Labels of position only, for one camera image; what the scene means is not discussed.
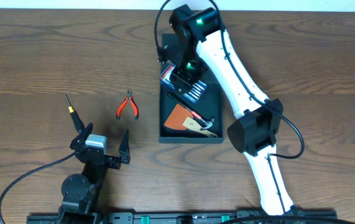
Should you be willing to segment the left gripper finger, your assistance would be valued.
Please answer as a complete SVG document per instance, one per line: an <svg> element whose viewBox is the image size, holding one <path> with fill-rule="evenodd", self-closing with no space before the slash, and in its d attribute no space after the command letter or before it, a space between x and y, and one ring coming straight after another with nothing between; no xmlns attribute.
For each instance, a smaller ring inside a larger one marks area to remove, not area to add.
<svg viewBox="0 0 355 224"><path fill-rule="evenodd" d="M130 153L129 149L129 130L127 129L124 133L123 139L119 146L119 153Z"/></svg>
<svg viewBox="0 0 355 224"><path fill-rule="evenodd" d="M88 139L88 136L92 133L93 130L93 123L89 123L87 127L82 130L82 132L76 137L76 141L79 144L84 144L85 141Z"/></svg>

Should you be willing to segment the blue screwdriver set case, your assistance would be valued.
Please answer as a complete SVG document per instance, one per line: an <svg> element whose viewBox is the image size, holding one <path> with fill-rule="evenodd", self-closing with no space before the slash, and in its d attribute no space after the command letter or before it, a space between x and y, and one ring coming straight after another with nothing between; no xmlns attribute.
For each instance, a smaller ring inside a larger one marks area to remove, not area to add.
<svg viewBox="0 0 355 224"><path fill-rule="evenodd" d="M207 88L206 83L198 80L192 85L186 84L182 80L179 80L179 77L174 74L176 70L176 66L172 63L164 65L164 68L160 69L159 80L161 84L169 87L178 96L184 97L184 99L192 103L196 103L205 92Z"/></svg>

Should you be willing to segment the orange scraper wooden handle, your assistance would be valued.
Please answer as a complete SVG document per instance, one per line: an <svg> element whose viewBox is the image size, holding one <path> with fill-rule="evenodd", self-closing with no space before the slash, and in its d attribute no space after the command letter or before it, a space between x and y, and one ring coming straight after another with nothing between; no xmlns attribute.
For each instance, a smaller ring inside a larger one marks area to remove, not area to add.
<svg viewBox="0 0 355 224"><path fill-rule="evenodd" d="M203 123L179 104L177 104L169 114L164 122L164 126L176 131L193 131L209 138L219 137L217 134L211 132L210 129L201 130Z"/></svg>

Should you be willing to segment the steel claw hammer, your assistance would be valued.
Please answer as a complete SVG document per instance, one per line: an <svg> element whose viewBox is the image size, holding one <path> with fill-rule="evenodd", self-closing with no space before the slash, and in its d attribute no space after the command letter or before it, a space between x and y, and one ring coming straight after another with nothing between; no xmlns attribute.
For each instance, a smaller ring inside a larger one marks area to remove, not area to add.
<svg viewBox="0 0 355 224"><path fill-rule="evenodd" d="M213 126L214 118L210 120L204 119L201 115L199 115L192 107L190 107L186 102L184 102L180 97L172 92L168 92L167 95L177 102L180 106L187 109L196 119L200 120L203 123L201 130L210 129Z"/></svg>

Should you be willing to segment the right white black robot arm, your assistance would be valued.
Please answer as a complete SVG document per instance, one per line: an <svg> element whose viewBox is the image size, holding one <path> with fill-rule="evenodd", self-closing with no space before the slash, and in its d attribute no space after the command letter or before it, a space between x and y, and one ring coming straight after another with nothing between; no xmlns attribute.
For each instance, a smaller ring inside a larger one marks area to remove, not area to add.
<svg viewBox="0 0 355 224"><path fill-rule="evenodd" d="M270 100L255 84L237 56L217 7L193 12L187 5L172 11L169 24L179 46L158 46L160 63L168 67L160 81L193 103L205 90L201 76L210 71L226 94L235 122L228 137L247 158L268 215L293 213L294 203L284 185L277 159L276 135L285 121L280 100Z"/></svg>

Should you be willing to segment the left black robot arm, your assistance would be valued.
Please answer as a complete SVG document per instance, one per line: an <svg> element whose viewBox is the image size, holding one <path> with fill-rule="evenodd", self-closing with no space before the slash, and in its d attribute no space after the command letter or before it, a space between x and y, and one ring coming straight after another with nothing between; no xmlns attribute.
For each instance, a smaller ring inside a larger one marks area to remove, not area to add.
<svg viewBox="0 0 355 224"><path fill-rule="evenodd" d="M59 224L107 223L108 215L98 208L98 199L108 169L121 168L129 164L129 131L125 131L119 146L118 156L109 156L107 138L92 133L93 125L87 127L70 144L75 157L84 163L83 171L68 176L62 184L62 205L59 208Z"/></svg>

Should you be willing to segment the black yellow screwdriver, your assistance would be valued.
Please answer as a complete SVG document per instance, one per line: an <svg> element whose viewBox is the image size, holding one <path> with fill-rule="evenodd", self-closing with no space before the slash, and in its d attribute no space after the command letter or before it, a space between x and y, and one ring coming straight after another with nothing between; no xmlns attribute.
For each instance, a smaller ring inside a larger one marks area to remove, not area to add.
<svg viewBox="0 0 355 224"><path fill-rule="evenodd" d="M73 121L73 124L74 124L74 127L76 129L76 131L78 133L81 133L84 128L85 128L85 125L83 124L82 120L80 119L78 113L76 112L76 110L72 107L71 103L70 103L70 100L68 99L67 95L64 95L66 101L67 101L67 104L68 104L68 110L70 112L70 116L72 118L72 121Z"/></svg>

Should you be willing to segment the dark green open box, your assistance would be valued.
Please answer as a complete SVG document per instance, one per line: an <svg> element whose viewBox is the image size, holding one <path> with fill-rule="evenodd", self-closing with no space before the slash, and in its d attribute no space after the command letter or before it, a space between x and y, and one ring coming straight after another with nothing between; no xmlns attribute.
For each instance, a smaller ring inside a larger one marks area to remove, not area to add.
<svg viewBox="0 0 355 224"><path fill-rule="evenodd" d="M159 142L163 144L221 144L224 141L223 137L223 96L222 89L215 79L214 75L205 70L200 78L206 84L205 92L200 96L196 103L185 100L199 115L205 120L214 118L214 123L209 131L217 134L216 138L209 138L204 134L200 134L189 129L178 131L164 126L170 113L176 106L167 93L171 89L166 84L160 86L159 100Z"/></svg>

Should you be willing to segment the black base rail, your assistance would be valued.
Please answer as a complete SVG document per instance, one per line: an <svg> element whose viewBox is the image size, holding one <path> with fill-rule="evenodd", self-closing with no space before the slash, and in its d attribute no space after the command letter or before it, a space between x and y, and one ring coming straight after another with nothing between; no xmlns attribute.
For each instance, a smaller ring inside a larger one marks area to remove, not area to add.
<svg viewBox="0 0 355 224"><path fill-rule="evenodd" d="M112 224L156 224L156 223L221 223L244 217L265 216L260 210L238 210L236 212L218 213L131 213L114 212L107 215L82 215L68 212L58 214L31 214L27 223L112 223Z"/></svg>

